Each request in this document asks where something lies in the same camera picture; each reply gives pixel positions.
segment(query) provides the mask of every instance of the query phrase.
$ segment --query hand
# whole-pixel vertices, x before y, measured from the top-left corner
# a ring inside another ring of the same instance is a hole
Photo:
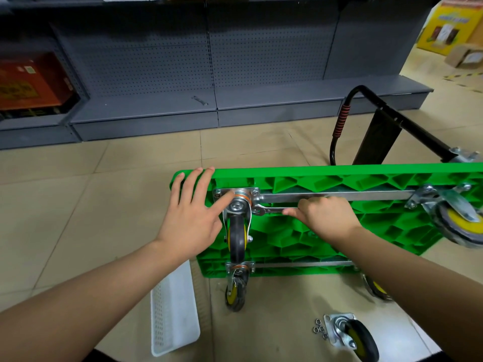
[[[168,212],[155,241],[163,243],[182,264],[208,248],[223,225],[218,215],[228,206],[235,193],[230,191],[217,200],[211,207],[205,206],[206,192],[214,173],[214,167],[205,170],[198,181],[196,178],[203,168],[193,170],[186,178],[180,197],[180,186],[184,173],[180,173],[171,187]]]
[[[350,239],[354,229],[362,228],[345,198],[301,199],[298,208],[286,208],[284,215],[295,217],[331,245]]]

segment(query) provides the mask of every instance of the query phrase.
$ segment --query forearm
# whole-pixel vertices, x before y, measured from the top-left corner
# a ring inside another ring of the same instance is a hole
[[[0,313],[0,360],[82,360],[180,265],[160,242]]]
[[[373,278],[454,360],[483,359],[483,286],[359,228],[335,246]]]

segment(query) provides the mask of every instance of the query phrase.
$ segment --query green plastic rib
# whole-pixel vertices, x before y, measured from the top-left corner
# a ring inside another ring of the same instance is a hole
[[[188,175],[191,170],[183,170]],[[277,167],[250,169],[217,169],[208,188],[206,205],[213,204],[213,188],[258,187],[278,193],[293,187],[312,192],[346,186],[365,191],[386,184],[396,189],[433,185],[457,185],[468,182],[473,188],[463,195],[476,208],[483,206],[483,163],[470,164],[404,164]],[[421,255],[433,246],[441,235],[421,206],[410,210],[405,201],[357,201],[352,208],[362,225],[379,237]],[[343,256],[317,237],[300,221],[280,214],[253,216],[245,260],[256,263],[322,261]],[[225,262],[229,261],[224,230],[214,243],[197,256],[205,277],[225,277]],[[254,276],[288,276],[351,272],[352,267],[260,268]]]

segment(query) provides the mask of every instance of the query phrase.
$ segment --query wheel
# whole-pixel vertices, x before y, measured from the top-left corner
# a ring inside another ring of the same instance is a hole
[[[469,222],[449,204],[441,202],[435,208],[435,216],[438,229],[452,242],[470,248],[483,246],[483,217],[480,214],[480,222]]]
[[[354,353],[362,362],[377,362],[379,360],[376,342],[363,323],[354,319],[347,320],[345,332],[355,341],[356,349],[354,349]]]
[[[228,250],[232,263],[240,264],[245,259],[246,227],[245,218],[242,215],[233,215],[229,218],[228,226]]]
[[[246,283],[239,277],[233,277],[233,289],[228,295],[228,286],[225,291],[225,304],[233,312],[238,312],[245,304]]]
[[[387,294],[384,289],[379,286],[374,280],[366,275],[362,276],[364,279],[364,283],[366,287],[368,288],[368,291],[374,296],[377,297],[383,301],[392,301],[392,297]]]

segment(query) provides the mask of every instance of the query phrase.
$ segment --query white basket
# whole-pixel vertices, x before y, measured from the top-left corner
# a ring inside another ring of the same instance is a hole
[[[159,357],[199,338],[189,261],[151,291],[151,353]]]

